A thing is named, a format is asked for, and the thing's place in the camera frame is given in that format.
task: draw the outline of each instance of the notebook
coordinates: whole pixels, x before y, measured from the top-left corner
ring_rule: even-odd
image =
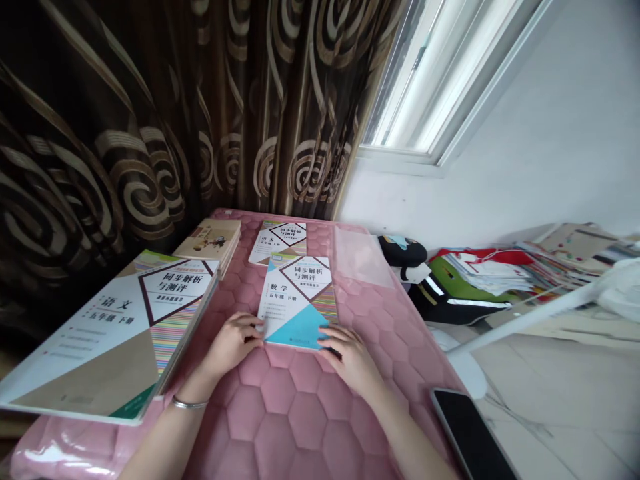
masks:
[[[272,254],[258,317],[266,342],[320,350],[318,327],[338,323],[329,259]]]
[[[139,424],[191,338],[218,266],[145,250],[0,381],[0,408]]]
[[[249,254],[249,261],[267,266],[272,253],[306,255],[307,224],[265,220]]]
[[[240,242],[240,220],[206,218],[173,252],[175,257],[192,260],[218,260],[218,276],[223,280]]]

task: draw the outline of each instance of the curtain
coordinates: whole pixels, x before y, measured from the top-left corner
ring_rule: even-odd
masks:
[[[2,6],[3,343],[33,348],[213,208],[331,218],[401,6]]]

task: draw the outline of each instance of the phone screen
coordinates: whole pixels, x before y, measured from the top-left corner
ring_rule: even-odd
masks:
[[[471,478],[518,480],[473,400],[463,393],[437,389],[433,394]]]

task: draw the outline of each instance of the white wall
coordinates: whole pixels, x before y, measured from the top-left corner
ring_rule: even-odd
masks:
[[[568,1],[446,178],[356,166],[338,220],[428,249],[562,221],[640,231],[640,4]]]

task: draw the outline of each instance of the finger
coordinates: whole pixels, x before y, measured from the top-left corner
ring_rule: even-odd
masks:
[[[318,344],[325,348],[332,348],[336,350],[336,352],[340,353],[340,355],[343,354],[347,346],[346,342],[343,342],[342,340],[338,340],[336,338],[318,339]]]
[[[338,360],[338,358],[332,354],[329,350],[320,350],[320,356],[324,357],[329,364],[333,367],[334,370],[336,371],[341,371],[342,367],[344,366],[343,363]]]
[[[245,313],[244,316],[236,318],[235,322],[239,325],[262,325],[265,321],[250,313]]]
[[[340,330],[342,333],[347,335],[352,340],[357,340],[355,336],[355,332],[353,330],[343,327],[342,325],[332,325],[332,327],[335,328],[336,330]]]
[[[264,333],[258,332],[254,327],[250,325],[244,325],[240,327],[240,334],[242,334],[242,338],[254,337],[254,338],[262,338],[264,337]]]
[[[342,341],[353,341],[354,340],[354,338],[352,336],[347,335],[342,330],[338,330],[335,327],[320,327],[320,328],[318,328],[318,330],[320,330],[325,335],[328,335],[328,336],[333,337],[333,338],[337,338],[337,339],[342,340]]]
[[[243,317],[244,315],[250,315],[250,313],[238,311],[238,312],[234,313],[232,316],[230,316],[230,317],[227,319],[227,321],[228,321],[228,322],[230,322],[230,321],[234,321],[234,320],[236,320],[236,319],[238,319],[238,318],[240,318],[240,317]]]
[[[360,343],[362,343],[364,345],[365,342],[364,342],[364,340],[362,340],[362,337],[360,336],[360,334],[358,332],[356,332],[356,330],[351,330],[351,331],[353,332],[353,334],[357,338],[358,342],[360,342]]]
[[[256,347],[262,347],[265,343],[260,339],[251,339],[245,343],[244,350],[246,353],[249,353]]]

